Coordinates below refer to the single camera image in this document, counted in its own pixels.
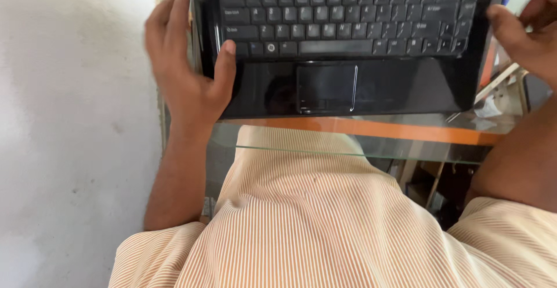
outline forearm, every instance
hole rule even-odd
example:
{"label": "forearm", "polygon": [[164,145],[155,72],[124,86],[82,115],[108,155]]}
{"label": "forearm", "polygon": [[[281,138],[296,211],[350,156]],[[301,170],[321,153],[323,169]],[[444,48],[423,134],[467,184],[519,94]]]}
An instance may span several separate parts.
{"label": "forearm", "polygon": [[145,212],[146,231],[199,220],[205,198],[207,142],[208,137],[192,137],[171,127]]}
{"label": "forearm", "polygon": [[469,198],[492,197],[557,212],[557,98],[526,116],[489,153]]}

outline finger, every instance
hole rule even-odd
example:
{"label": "finger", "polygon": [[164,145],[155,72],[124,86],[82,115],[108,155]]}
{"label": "finger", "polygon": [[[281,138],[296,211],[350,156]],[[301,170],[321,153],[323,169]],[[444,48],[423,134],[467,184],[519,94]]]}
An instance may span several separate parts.
{"label": "finger", "polygon": [[493,27],[493,35],[499,40],[509,56],[519,64],[527,66],[527,61],[536,56],[539,44],[526,34],[518,18],[502,5],[493,5],[487,10],[487,17]]}
{"label": "finger", "polygon": [[174,0],[165,45],[179,54],[188,51],[189,0]]}
{"label": "finger", "polygon": [[227,40],[221,47],[214,66],[214,93],[230,98],[236,77],[236,43]]}
{"label": "finger", "polygon": [[529,26],[536,17],[544,12],[547,5],[547,0],[531,0],[528,5],[524,7],[519,20],[522,21],[525,26]]}
{"label": "finger", "polygon": [[155,50],[160,50],[163,46],[173,3],[174,0],[163,0],[145,21],[145,47],[151,56]]}

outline orange striped shirt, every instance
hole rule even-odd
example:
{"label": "orange striped shirt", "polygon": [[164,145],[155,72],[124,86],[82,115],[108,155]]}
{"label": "orange striped shirt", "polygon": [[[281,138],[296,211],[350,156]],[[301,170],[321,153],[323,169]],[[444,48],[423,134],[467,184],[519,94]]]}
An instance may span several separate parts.
{"label": "orange striped shirt", "polygon": [[[241,146],[361,153],[348,136],[242,127]],[[443,232],[364,157],[236,149],[205,226],[143,232],[109,287],[557,287],[557,216],[490,198]]]}

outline black laptop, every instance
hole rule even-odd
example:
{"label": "black laptop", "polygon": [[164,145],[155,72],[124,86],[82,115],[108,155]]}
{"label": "black laptop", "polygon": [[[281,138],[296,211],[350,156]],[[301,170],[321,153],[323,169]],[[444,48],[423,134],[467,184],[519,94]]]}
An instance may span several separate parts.
{"label": "black laptop", "polygon": [[462,112],[492,0],[194,0],[203,73],[237,45],[222,118]]}

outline shift key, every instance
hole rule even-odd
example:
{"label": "shift key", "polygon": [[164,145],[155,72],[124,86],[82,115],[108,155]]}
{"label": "shift key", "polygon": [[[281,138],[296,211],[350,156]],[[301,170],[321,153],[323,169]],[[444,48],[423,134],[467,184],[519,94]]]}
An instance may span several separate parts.
{"label": "shift key", "polygon": [[257,26],[230,26],[225,27],[225,38],[228,40],[259,40],[259,32]]}
{"label": "shift key", "polygon": [[440,21],[421,21],[414,23],[412,37],[438,37]]}

